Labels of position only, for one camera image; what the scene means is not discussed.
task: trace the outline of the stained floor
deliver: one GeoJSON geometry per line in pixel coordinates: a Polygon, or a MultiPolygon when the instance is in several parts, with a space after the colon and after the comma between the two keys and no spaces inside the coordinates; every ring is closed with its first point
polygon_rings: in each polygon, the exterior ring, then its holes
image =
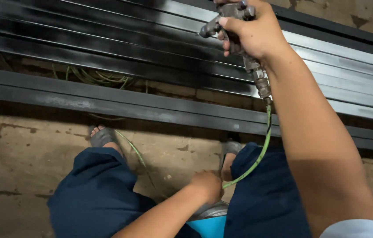
{"type": "MultiPolygon", "coordinates": [[[[373,32],[373,0],[269,2],[373,32]]],[[[41,62],[20,59],[19,63],[12,65],[18,72],[51,77],[50,68],[41,62]]],[[[0,69],[6,67],[0,60],[0,69]]],[[[149,87],[157,95],[262,110],[258,101],[249,98],[152,82],[149,87]]],[[[71,170],[73,158],[89,146],[86,129],[91,123],[97,121],[80,112],[0,102],[0,238],[52,237],[46,201],[71,170]]],[[[187,184],[193,171],[218,167],[221,131],[133,119],[108,125],[119,129],[141,152],[158,191],[120,138],[139,177],[135,190],[157,201],[162,201],[162,193],[170,196],[187,184]]],[[[242,137],[244,142],[262,140],[242,137]]],[[[373,159],[364,159],[364,167],[373,190],[373,159]]],[[[226,192],[224,200],[230,200],[233,190],[226,192]]]]}

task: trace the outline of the hand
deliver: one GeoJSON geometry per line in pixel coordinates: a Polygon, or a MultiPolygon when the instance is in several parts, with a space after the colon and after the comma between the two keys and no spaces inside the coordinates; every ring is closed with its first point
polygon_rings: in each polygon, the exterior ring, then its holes
{"type": "Polygon", "coordinates": [[[189,185],[199,190],[206,198],[206,203],[211,205],[221,200],[225,191],[221,188],[221,178],[211,170],[195,172],[189,185]]]}
{"type": "MultiPolygon", "coordinates": [[[[214,0],[215,3],[232,3],[240,0],[214,0]]],[[[262,61],[273,54],[281,53],[287,47],[291,48],[283,36],[279,23],[270,4],[260,0],[248,0],[249,5],[255,7],[257,19],[253,21],[242,21],[230,17],[222,17],[219,24],[227,30],[239,36],[245,51],[262,61]]],[[[222,33],[218,35],[219,40],[224,40],[224,55],[229,55],[229,41],[224,39],[222,33]]]]}

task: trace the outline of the paint spray gun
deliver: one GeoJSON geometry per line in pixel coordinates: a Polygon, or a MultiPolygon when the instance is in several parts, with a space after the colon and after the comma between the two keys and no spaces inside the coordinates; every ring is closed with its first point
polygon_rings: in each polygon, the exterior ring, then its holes
{"type": "Polygon", "coordinates": [[[249,6],[247,1],[243,0],[238,3],[216,4],[216,9],[219,15],[204,25],[197,34],[204,38],[208,38],[221,32],[224,35],[225,40],[229,41],[229,53],[238,54],[244,58],[245,70],[247,73],[253,75],[258,95],[263,98],[264,104],[269,106],[272,103],[272,99],[270,98],[272,91],[270,90],[268,78],[265,76],[260,62],[249,56],[244,51],[241,42],[239,41],[239,37],[235,33],[224,30],[219,24],[220,17],[232,17],[243,21],[252,21],[256,18],[255,7],[249,6]]]}

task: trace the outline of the white sleeve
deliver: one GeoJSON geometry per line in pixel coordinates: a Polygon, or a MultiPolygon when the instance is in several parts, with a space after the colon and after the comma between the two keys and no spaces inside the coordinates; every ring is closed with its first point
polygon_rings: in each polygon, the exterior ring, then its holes
{"type": "Polygon", "coordinates": [[[373,221],[352,219],[330,225],[320,238],[373,238],[373,221]]]}

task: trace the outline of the pant leg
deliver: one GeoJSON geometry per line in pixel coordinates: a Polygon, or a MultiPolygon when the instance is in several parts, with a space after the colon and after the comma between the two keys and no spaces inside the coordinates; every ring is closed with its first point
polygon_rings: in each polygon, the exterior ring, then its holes
{"type": "MultiPolygon", "coordinates": [[[[256,143],[248,143],[233,161],[233,179],[247,171],[260,152],[256,143]]],[[[237,183],[227,210],[225,238],[237,237],[311,237],[283,149],[268,149],[257,168],[237,183]]]]}
{"type": "MultiPolygon", "coordinates": [[[[109,238],[154,207],[133,192],[136,179],[115,149],[82,151],[47,203],[56,237],[109,238]]],[[[176,237],[200,235],[184,225],[176,237]]]]}

